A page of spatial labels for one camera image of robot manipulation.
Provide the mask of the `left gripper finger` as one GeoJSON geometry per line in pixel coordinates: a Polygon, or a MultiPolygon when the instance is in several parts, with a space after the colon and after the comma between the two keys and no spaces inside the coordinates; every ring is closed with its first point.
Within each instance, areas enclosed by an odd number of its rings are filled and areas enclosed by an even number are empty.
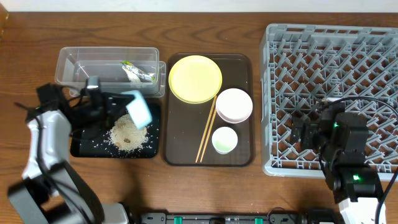
{"type": "Polygon", "coordinates": [[[124,116],[127,113],[127,109],[125,107],[111,110],[106,113],[105,124],[114,124],[120,117],[124,116]]]}
{"type": "Polygon", "coordinates": [[[105,103],[107,109],[125,107],[128,103],[135,100],[134,95],[123,95],[119,93],[105,93],[105,103]]]}

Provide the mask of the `rice leftovers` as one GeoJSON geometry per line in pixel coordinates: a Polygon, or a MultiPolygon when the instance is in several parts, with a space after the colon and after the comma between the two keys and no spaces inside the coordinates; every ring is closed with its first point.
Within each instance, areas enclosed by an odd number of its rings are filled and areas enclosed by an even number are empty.
{"type": "Polygon", "coordinates": [[[114,126],[103,135],[103,140],[95,143],[94,148],[105,146],[108,149],[114,146],[119,151],[133,152],[144,148],[147,143],[147,128],[138,129],[129,114],[122,115],[114,122],[114,126]]]}

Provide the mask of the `light blue bowl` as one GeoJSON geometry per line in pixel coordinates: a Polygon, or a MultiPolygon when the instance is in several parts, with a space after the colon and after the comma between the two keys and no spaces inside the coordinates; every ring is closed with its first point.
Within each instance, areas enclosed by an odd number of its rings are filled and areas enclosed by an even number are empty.
{"type": "Polygon", "coordinates": [[[123,95],[133,96],[126,109],[137,129],[143,129],[152,122],[152,115],[145,98],[138,90],[123,92],[123,95]]]}

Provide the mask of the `green snack wrapper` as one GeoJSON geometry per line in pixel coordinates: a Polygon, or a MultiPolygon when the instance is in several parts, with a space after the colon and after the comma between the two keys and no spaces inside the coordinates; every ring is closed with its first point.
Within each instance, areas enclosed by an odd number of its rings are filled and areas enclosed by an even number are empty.
{"type": "Polygon", "coordinates": [[[154,73],[146,73],[142,71],[140,68],[136,67],[133,63],[125,60],[121,62],[122,69],[126,72],[126,75],[130,82],[132,83],[142,83],[142,82],[151,82],[155,81],[154,73]]]}

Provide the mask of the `pink bowl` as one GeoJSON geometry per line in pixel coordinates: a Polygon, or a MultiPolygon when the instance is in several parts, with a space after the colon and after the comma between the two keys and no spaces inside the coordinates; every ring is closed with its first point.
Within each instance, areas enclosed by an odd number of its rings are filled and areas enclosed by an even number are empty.
{"type": "Polygon", "coordinates": [[[218,116],[230,124],[238,124],[247,120],[253,111],[251,97],[239,88],[222,91],[216,100],[218,116]]]}

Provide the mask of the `white green cup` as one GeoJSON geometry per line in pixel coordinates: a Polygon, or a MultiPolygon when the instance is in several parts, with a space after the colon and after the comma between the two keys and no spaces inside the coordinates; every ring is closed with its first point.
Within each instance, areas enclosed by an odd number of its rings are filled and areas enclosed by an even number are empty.
{"type": "Polygon", "coordinates": [[[238,135],[229,127],[221,127],[214,131],[211,143],[219,154],[228,154],[238,145],[238,135]]]}

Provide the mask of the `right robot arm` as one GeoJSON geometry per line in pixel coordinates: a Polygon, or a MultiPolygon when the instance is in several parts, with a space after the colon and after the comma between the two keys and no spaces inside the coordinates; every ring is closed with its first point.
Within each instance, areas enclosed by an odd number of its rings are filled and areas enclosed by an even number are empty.
{"type": "Polygon", "coordinates": [[[292,117],[290,143],[312,149],[345,223],[385,223],[386,193],[366,163],[366,118],[346,111],[342,101],[321,101],[315,121],[292,117]]]}

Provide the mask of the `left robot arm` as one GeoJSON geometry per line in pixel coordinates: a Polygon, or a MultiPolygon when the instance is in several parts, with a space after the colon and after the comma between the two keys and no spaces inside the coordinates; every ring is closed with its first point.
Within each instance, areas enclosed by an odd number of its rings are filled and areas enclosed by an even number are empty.
{"type": "Polygon", "coordinates": [[[72,106],[63,86],[37,88],[39,106],[26,108],[30,151],[22,180],[7,197],[24,223],[134,223],[123,203],[103,204],[69,162],[75,131],[108,127],[136,98],[107,93],[99,85],[81,90],[72,106]]]}

